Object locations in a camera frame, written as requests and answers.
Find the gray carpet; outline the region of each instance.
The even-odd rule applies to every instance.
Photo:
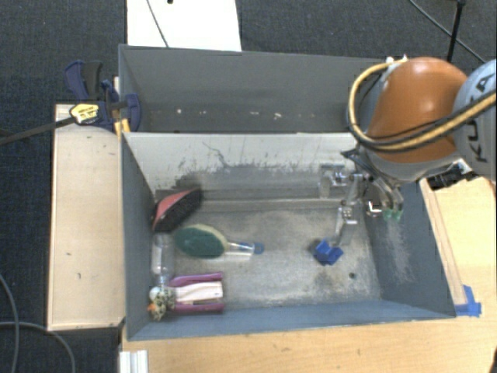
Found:
[[[451,28],[454,0],[416,0]],[[242,47],[384,58],[444,57],[449,38],[407,0],[237,0]],[[461,39],[485,60],[495,58],[496,0],[467,0]],[[117,73],[117,44],[125,42],[125,0],[0,0],[0,128],[21,131],[52,118],[58,99],[71,98],[62,71],[74,59],[104,62]],[[467,73],[478,60],[456,47]],[[0,147],[0,272],[20,318],[44,324],[50,231],[51,136]],[[0,321],[11,320],[0,291]],[[0,371],[9,371],[13,330],[0,329]],[[117,331],[65,333],[78,372],[116,371]],[[69,371],[52,339],[23,330],[18,371]]]

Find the gray bin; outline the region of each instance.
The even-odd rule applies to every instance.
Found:
[[[322,166],[345,162],[349,84],[375,60],[120,47],[121,94],[138,92],[140,132],[122,142],[129,340],[215,336],[454,317],[421,192],[405,186],[399,223],[366,215],[344,255],[311,255],[330,235],[344,189],[320,197]],[[161,192],[201,185],[186,224],[263,242],[250,261],[175,253],[176,275],[224,271],[222,314],[146,310],[151,212]]]

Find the green sponge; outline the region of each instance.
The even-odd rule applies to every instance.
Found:
[[[217,258],[229,248],[222,233],[204,224],[179,229],[174,241],[178,249],[192,257]]]

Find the bin floor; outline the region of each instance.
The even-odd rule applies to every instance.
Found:
[[[364,225],[358,225],[350,244],[342,246],[344,254],[333,266],[323,267],[312,256],[312,245],[332,234],[337,208],[337,203],[313,210],[202,207],[184,225],[210,225],[228,241],[262,242],[265,251],[250,260],[203,260],[176,250],[176,276],[223,271],[227,309],[379,299]]]

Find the white paper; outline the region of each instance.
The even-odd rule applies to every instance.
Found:
[[[235,0],[148,0],[168,45],[241,51]],[[127,42],[164,47],[146,0],[127,0]]]

